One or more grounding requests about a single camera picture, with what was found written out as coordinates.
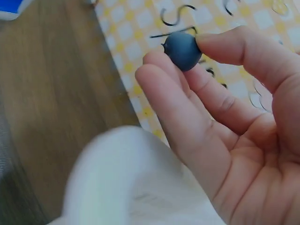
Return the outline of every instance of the finger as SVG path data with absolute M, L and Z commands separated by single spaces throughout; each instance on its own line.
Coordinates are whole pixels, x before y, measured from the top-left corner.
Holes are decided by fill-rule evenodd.
M 243 65 L 273 94 L 273 113 L 284 145 L 300 155 L 300 56 L 282 45 L 238 27 L 219 35 L 198 37 L 200 49 L 221 63 Z
M 189 84 L 184 76 L 184 74 L 172 63 L 170 58 L 163 52 L 152 51 L 146 54 L 143 58 L 144 64 L 152 64 L 163 71 L 166 72 L 168 76 L 170 76 L 185 92 L 188 99 L 195 105 L 195 107 L 199 110 L 202 117 L 206 120 L 210 120 L 210 115 L 204 107 L 202 101 L 199 97 L 190 89 Z M 221 124 L 214 123 L 212 128 L 216 134 L 223 141 L 227 149 L 231 150 L 238 139 L 238 136 L 233 133 L 227 127 L 224 127 Z M 173 147 L 173 142 L 169 138 L 170 146 Z
M 212 117 L 238 135 L 245 133 L 262 113 L 235 98 L 200 65 L 185 73 L 187 82 Z
M 157 66 L 140 67 L 136 78 L 176 142 L 178 154 L 213 198 L 226 177 L 231 156 L 211 131 L 211 120 L 204 119 L 182 89 Z
M 183 73 L 172 63 L 171 59 L 163 52 L 152 51 L 143 58 L 143 64 L 152 64 L 165 71 L 185 93 L 189 91 L 188 83 Z
M 297 54 L 245 26 L 198 36 L 197 43 L 204 54 L 218 62 L 244 65 L 271 93 L 300 70 Z
M 165 53 L 152 51 L 144 56 L 143 63 L 155 65 L 165 71 L 166 74 L 182 88 L 183 92 L 192 101 L 192 103 L 194 103 L 202 116 L 207 119 L 210 117 L 200 99 L 193 91 L 191 91 L 184 74 L 174 65 Z

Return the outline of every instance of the blurry white object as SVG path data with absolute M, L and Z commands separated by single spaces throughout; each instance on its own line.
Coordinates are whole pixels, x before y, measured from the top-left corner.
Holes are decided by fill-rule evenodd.
M 33 0 L 0 0 L 0 20 L 14 20 Z
M 114 129 L 79 157 L 62 220 L 54 225 L 223 225 L 193 182 L 188 184 L 179 160 L 153 134 Z

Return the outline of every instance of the knuckle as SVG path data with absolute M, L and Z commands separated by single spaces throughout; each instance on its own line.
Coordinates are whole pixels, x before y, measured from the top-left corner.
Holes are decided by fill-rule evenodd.
M 226 113 L 232 109 L 235 105 L 236 98 L 234 96 L 227 96 L 224 98 L 222 104 L 220 105 L 219 111 L 220 113 Z

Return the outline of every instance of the yellow checkered mat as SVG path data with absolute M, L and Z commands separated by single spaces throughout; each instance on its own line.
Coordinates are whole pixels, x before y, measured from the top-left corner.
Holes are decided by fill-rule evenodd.
M 220 33 L 240 25 L 261 30 L 292 51 L 300 49 L 299 4 L 292 0 L 99 0 L 97 16 L 141 126 L 166 142 L 156 114 L 135 80 L 135 70 L 168 34 Z M 271 112 L 271 94 L 243 67 L 203 66 L 234 96 Z

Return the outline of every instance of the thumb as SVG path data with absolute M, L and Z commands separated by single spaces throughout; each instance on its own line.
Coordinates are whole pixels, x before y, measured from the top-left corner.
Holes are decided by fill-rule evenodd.
M 273 113 L 280 137 L 300 155 L 300 56 L 271 39 L 237 27 L 196 38 L 208 57 L 244 68 L 273 94 Z

